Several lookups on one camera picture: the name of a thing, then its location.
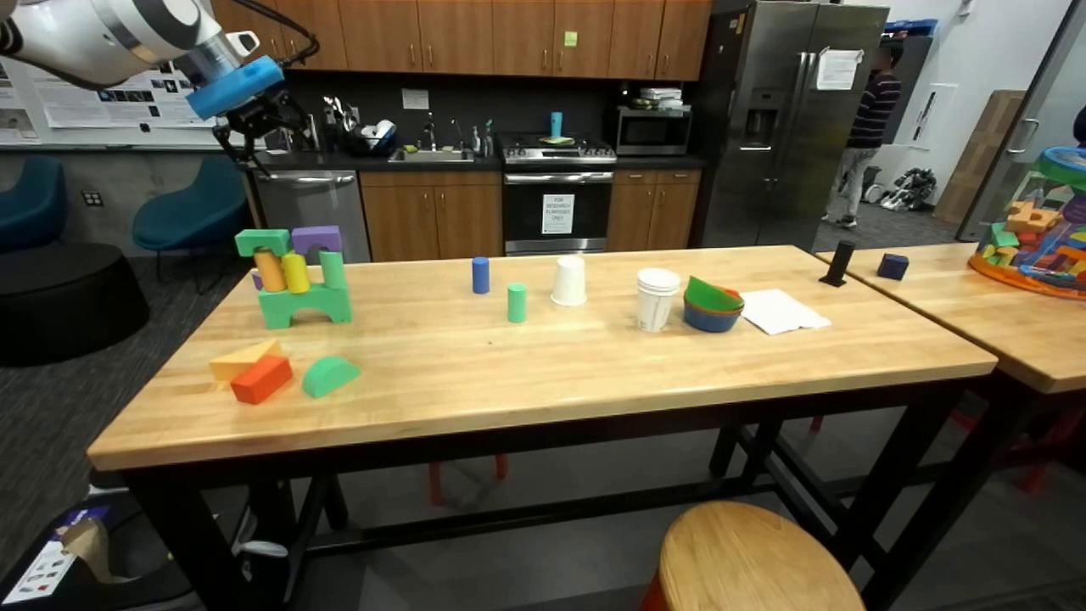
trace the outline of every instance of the stack of paper cups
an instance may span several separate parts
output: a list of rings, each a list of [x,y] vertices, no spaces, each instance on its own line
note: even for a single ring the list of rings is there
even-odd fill
[[[671,297],[679,292],[679,273],[659,267],[637,271],[637,327],[657,333],[671,316]]]
[[[554,290],[551,300],[568,308],[581,305],[586,298],[584,294],[584,258],[580,256],[559,256],[558,269],[555,271]]]

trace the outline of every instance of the blue gripper pad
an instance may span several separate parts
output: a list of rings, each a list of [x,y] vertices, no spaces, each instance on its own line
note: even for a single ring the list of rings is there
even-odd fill
[[[261,93],[283,79],[282,68],[272,58],[264,55],[239,67],[223,78],[189,93],[192,111],[200,118],[211,118],[230,109],[238,107],[245,100]]]

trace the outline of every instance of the black backsplash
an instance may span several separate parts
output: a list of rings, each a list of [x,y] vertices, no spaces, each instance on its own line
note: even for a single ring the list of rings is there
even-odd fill
[[[586,133],[604,139],[604,113],[618,103],[622,82],[604,79],[460,76],[440,74],[384,74],[290,71],[287,82],[294,97],[319,118],[324,96],[338,96],[358,106],[363,124],[382,118],[396,124],[400,143],[422,137],[427,111],[404,110],[401,89],[430,92],[430,112],[439,144],[455,144],[456,118],[470,145],[471,126],[482,135],[488,118],[495,132],[550,132],[551,112],[563,113],[564,133]]]

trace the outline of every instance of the countertop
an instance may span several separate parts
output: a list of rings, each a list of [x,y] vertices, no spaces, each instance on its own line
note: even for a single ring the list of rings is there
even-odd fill
[[[791,245],[586,254],[588,302],[551,301],[556,256],[494,257],[489,294],[467,258],[348,265],[354,320],[300,314],[268,331],[243,278],[88,450],[103,471],[432,435],[576,422],[988,374],[996,358],[860,281],[818,281],[825,263]],[[682,322],[637,329],[643,267],[738,290],[779,288],[833,324],[769,336]],[[311,273],[319,273],[311,267]],[[506,320],[505,285],[528,287]],[[240,404],[207,361],[278,340],[294,378]],[[362,375],[320,399],[303,372],[336,355]]]
[[[976,243],[864,249],[848,275],[999,357],[999,370],[1040,393],[1086,389],[1086,303],[1038,294],[973,270]],[[900,280],[876,272],[883,254],[909,257]],[[832,252],[820,252],[829,260]]]
[[[501,171],[497,156],[477,158],[471,163],[389,163],[384,156],[351,156],[343,153],[291,152],[286,154],[257,153],[268,171],[295,169],[351,169],[355,171]],[[639,169],[695,169],[705,160],[694,155],[675,156],[620,156],[619,168]]]

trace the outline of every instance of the yellow triangular block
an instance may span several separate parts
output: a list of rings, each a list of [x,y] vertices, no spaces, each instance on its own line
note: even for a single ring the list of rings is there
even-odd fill
[[[264,357],[268,356],[282,356],[282,348],[279,347],[278,340],[262,342],[256,346],[242,348],[237,353],[230,353],[224,357],[212,359],[209,361],[209,365],[211,366],[211,374],[215,377],[215,380],[229,382],[243,374],[249,368],[256,365],[256,361],[260,361]]]

